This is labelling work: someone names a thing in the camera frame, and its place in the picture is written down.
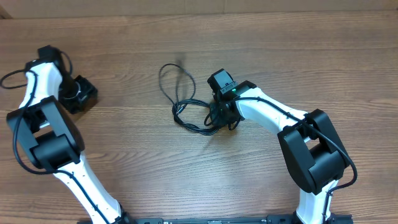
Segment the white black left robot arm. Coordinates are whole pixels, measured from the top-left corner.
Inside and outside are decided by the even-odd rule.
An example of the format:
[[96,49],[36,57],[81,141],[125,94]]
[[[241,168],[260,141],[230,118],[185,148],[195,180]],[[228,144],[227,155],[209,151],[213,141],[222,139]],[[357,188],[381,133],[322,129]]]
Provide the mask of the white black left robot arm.
[[21,70],[27,83],[19,108],[7,114],[16,161],[27,172],[62,181],[90,216],[90,223],[132,223],[122,205],[103,187],[84,153],[83,138],[70,119],[97,99],[96,87],[73,77],[66,53],[47,45]]

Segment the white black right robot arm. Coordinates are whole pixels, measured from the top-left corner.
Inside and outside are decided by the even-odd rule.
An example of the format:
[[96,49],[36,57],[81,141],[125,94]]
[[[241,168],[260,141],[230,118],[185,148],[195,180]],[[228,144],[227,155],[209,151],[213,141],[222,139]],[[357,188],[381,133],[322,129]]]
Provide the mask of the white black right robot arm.
[[214,103],[206,118],[215,126],[234,129],[245,119],[255,121],[278,138],[287,170],[300,189],[291,214],[268,215],[263,223],[352,223],[351,215],[330,211],[334,191],[354,163],[328,115],[316,109],[295,110],[267,96],[255,84],[237,83],[224,69],[207,80]]

